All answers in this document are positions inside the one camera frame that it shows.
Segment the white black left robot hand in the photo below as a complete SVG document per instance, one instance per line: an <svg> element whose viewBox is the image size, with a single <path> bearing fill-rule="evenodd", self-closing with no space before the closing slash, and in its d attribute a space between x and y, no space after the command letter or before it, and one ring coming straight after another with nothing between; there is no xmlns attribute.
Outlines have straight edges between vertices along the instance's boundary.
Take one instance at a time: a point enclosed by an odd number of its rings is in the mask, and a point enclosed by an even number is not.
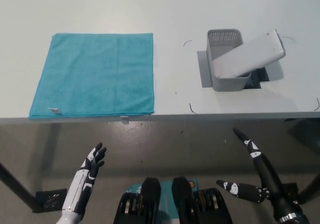
<svg viewBox="0 0 320 224"><path fill-rule="evenodd" d="M106 148L100 142L87 155L69 186L62 210L71 211L83 217L88 200L98 174L98 170L104 165L103 158Z"/></svg>

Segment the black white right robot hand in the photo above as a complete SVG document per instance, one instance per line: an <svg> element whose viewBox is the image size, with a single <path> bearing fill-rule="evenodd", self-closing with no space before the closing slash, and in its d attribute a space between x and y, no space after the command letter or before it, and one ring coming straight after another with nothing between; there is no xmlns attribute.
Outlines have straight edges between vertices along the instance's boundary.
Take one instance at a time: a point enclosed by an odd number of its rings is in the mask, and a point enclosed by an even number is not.
<svg viewBox="0 0 320 224"><path fill-rule="evenodd" d="M217 185L233 196L253 203L262 203L268 199L273 206L274 218L277 223L302 223L302 209L289 199L268 158L243 132L237 128L234 128L233 131L247 148L262 184L261 187L258 187L251 184L217 180Z"/></svg>

